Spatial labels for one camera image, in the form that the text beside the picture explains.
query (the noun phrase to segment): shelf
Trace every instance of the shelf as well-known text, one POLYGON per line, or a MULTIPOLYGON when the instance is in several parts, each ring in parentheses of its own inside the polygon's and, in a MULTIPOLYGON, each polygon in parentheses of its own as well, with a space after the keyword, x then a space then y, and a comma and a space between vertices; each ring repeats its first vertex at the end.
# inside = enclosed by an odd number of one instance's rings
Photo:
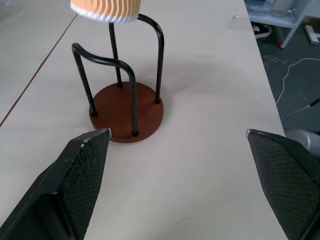
POLYGON ((268 24, 273 26, 279 26, 283 28, 293 28, 296 23, 296 19, 294 16, 285 16, 285 17, 278 17, 272 15, 254 15, 252 13, 248 13, 250 21, 260 24, 268 24))

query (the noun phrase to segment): gray floor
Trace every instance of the gray floor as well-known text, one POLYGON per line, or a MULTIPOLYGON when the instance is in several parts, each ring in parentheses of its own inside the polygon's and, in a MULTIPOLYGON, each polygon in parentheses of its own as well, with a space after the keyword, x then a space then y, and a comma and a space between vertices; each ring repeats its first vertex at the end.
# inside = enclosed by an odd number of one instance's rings
MULTIPOLYGON (((282 79, 287 74, 288 65, 303 58, 320 59, 320 44, 311 44, 303 27, 296 31, 285 49, 278 47, 275 34, 258 39, 258 47, 275 99, 282 90, 282 79)), ((320 98, 320 61, 305 60, 290 68, 285 80, 284 94, 277 104, 280 118, 318 98, 320 98)), ((320 103, 288 118, 283 127, 320 132, 320 103)))

